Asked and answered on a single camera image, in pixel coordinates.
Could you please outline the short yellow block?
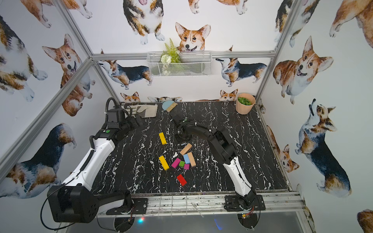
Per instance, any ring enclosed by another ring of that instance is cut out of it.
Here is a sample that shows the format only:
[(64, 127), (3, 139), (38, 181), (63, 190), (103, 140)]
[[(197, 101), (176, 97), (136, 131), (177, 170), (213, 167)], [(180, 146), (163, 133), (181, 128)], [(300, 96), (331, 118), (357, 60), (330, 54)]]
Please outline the short yellow block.
[(167, 141), (166, 141), (166, 138), (164, 136), (164, 133), (160, 133), (159, 134), (159, 138), (161, 140), (162, 145), (166, 145), (167, 144)]

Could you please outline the magenta rectangular block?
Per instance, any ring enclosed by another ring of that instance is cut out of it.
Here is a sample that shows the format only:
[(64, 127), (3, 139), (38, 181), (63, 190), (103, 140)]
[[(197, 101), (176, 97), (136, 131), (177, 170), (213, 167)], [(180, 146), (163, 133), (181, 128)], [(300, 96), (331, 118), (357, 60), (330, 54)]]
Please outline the magenta rectangular block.
[(180, 160), (179, 158), (176, 158), (176, 159), (174, 160), (174, 162), (172, 163), (172, 167), (173, 167), (174, 169), (176, 169), (176, 168), (179, 166), (180, 162), (181, 162), (181, 160)]

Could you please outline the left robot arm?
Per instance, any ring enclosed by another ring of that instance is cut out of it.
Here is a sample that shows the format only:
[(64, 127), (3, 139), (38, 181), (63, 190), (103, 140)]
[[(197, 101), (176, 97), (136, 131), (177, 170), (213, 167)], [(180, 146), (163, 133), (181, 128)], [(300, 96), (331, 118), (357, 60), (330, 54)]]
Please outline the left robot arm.
[(94, 180), (117, 144), (134, 129), (144, 125), (138, 115), (122, 121), (108, 122), (96, 135), (90, 136), (91, 148), (61, 185), (52, 186), (47, 194), (55, 222), (90, 223), (99, 213), (119, 209), (125, 213), (134, 208), (128, 190), (115, 190), (109, 194), (94, 195)]

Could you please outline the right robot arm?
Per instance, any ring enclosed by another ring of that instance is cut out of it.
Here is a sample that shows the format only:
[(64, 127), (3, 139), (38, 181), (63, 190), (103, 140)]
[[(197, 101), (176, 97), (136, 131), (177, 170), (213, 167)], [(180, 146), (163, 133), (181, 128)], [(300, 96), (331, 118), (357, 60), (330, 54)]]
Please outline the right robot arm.
[(170, 114), (175, 124), (178, 142), (188, 142), (192, 136), (207, 141), (214, 159), (224, 166), (233, 181), (236, 198), (232, 204), (226, 204), (227, 211), (248, 210), (256, 198), (256, 192), (247, 180), (239, 162), (239, 156), (233, 139), (225, 127), (209, 128), (187, 117)]

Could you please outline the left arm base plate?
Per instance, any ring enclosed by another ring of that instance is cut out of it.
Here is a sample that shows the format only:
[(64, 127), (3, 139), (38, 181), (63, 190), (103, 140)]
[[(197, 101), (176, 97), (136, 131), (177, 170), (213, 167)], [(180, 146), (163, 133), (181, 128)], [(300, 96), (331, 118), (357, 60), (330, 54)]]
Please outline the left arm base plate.
[(132, 199), (131, 215), (144, 215), (147, 212), (148, 198), (134, 198)]

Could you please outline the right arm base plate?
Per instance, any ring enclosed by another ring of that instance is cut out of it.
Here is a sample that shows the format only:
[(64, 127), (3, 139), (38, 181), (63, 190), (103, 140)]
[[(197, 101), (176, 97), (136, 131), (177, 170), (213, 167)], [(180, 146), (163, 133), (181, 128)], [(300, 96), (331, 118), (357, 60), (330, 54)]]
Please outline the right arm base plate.
[(241, 197), (239, 195), (225, 196), (223, 207), (228, 212), (250, 212), (251, 210), (266, 210), (262, 195), (255, 195), (251, 201), (248, 201), (244, 197)]

